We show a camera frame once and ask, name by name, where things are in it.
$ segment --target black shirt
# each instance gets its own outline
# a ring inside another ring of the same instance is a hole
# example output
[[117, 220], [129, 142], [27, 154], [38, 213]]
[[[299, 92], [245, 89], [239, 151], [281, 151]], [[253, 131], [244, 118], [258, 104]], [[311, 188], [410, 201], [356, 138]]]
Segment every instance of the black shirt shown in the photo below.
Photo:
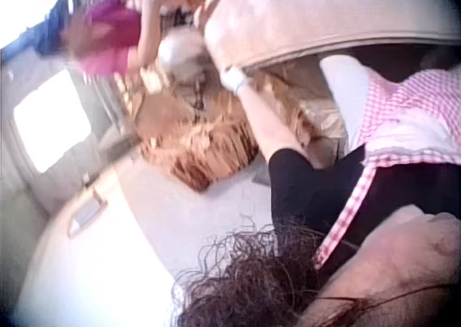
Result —
[[[304, 225], [330, 231], [363, 172], [364, 146], [334, 166], [315, 170], [291, 149], [277, 151], [269, 161], [272, 220], [279, 225]], [[461, 166], [414, 163], [378, 169], [362, 205], [343, 240], [360, 246], [398, 208], [416, 205], [425, 213], [461, 216]], [[327, 261], [334, 272], [350, 256], [334, 251]]]

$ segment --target pink gingham apron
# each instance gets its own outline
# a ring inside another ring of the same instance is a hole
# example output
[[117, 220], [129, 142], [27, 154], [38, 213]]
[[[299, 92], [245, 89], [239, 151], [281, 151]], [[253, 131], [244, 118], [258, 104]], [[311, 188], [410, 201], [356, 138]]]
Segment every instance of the pink gingham apron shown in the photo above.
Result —
[[380, 167], [399, 164], [457, 164], [461, 165], [461, 79], [448, 71], [428, 70], [412, 75], [396, 84], [368, 69], [370, 80], [359, 145], [368, 143], [384, 123], [398, 122], [397, 115], [409, 109], [419, 109], [444, 122], [456, 143], [457, 153], [427, 148], [409, 151], [389, 148], [379, 153], [365, 152], [364, 171], [334, 226], [315, 255], [317, 268], [322, 267], [351, 225], [376, 171]]

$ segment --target white wristband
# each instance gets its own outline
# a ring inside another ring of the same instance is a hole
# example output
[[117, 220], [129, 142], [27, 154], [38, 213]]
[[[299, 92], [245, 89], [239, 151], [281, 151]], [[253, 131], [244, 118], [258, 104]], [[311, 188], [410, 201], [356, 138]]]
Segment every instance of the white wristband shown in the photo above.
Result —
[[251, 81], [240, 68], [236, 68], [235, 66], [222, 72], [220, 78], [223, 86], [234, 94], [237, 94], [241, 86], [249, 84]]

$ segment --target curly dark hair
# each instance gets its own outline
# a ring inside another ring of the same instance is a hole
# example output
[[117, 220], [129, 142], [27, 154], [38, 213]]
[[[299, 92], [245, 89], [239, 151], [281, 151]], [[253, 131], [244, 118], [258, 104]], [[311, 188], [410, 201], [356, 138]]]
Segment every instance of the curly dark hair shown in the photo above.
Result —
[[[323, 236], [292, 226], [283, 230], [277, 227], [277, 234], [274, 230], [251, 230], [214, 242], [205, 249], [204, 256], [200, 256], [202, 268], [187, 272], [176, 281], [173, 292], [183, 292], [176, 291], [180, 287], [184, 289], [184, 297], [178, 299], [174, 295], [179, 311], [174, 326], [298, 326], [300, 317], [330, 277], [322, 269], [314, 269], [312, 260]], [[425, 290], [451, 292], [453, 288], [453, 285], [422, 287], [388, 300], [322, 297], [342, 304], [316, 326], [371, 326], [369, 318], [374, 318], [370, 311], [382, 313], [383, 309], [375, 308], [390, 301]]]

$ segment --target window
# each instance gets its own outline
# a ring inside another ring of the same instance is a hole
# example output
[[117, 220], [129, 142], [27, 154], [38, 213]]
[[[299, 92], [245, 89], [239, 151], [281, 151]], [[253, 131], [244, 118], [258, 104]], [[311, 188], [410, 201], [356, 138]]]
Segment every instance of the window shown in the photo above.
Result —
[[57, 0], [0, 0], [0, 48], [44, 20]]
[[40, 173], [91, 133], [88, 117], [67, 70], [57, 73], [14, 108], [27, 154]]

